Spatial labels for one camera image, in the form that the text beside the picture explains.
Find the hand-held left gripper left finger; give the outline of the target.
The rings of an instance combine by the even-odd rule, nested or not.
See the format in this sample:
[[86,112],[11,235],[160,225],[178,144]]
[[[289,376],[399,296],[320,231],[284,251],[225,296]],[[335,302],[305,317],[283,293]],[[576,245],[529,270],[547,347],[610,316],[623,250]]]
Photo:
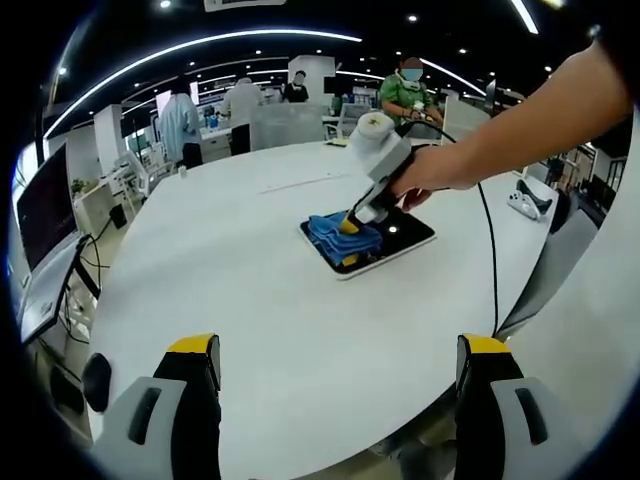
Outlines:
[[172,344],[106,410],[90,455],[107,479],[219,479],[220,342]]

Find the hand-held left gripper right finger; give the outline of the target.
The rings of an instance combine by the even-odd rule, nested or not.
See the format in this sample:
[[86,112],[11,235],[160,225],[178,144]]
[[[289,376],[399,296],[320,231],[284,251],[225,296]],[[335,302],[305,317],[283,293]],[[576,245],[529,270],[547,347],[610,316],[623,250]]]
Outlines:
[[568,479],[586,456],[562,402],[501,341],[457,340],[456,479]]

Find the person's right hand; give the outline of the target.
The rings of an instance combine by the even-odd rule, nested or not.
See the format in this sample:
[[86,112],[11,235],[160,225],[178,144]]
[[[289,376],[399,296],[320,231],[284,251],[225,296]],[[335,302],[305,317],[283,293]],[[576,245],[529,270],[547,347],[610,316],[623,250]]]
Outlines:
[[453,185],[456,145],[421,147],[407,169],[392,183],[391,192],[404,212],[419,206],[434,191]]

